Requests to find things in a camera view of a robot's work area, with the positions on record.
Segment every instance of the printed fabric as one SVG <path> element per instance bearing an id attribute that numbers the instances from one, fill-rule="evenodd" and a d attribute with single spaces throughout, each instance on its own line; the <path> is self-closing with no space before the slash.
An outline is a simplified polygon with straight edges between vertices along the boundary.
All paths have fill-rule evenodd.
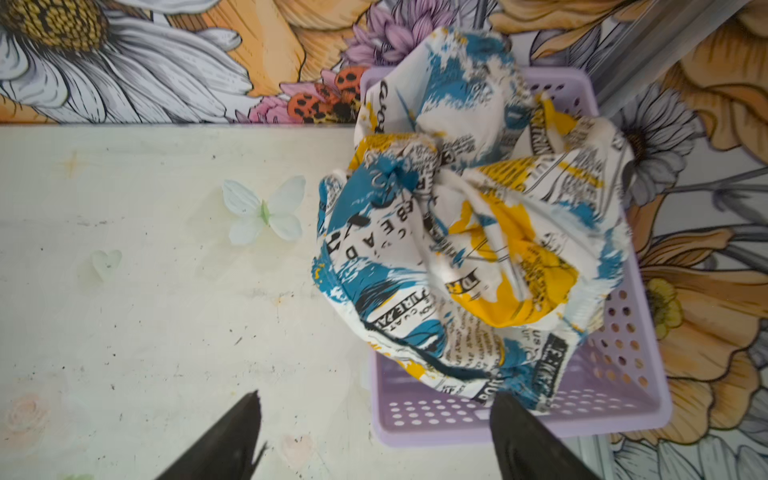
<path id="1" fill-rule="evenodd" d="M 356 143 L 319 186 L 316 285 L 426 385 L 545 412 L 622 279 L 622 134 L 534 98 L 502 37 L 441 28 L 368 90 Z"/>

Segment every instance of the crumpled cloth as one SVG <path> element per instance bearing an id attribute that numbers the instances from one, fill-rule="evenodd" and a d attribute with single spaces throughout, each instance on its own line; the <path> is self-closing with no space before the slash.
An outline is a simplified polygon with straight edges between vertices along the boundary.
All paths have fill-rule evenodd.
<path id="1" fill-rule="evenodd" d="M 319 186 L 316 285 L 426 385 L 546 411 L 630 251 L 621 132 L 532 96 L 502 37 L 443 28 L 368 91 L 356 142 Z"/>

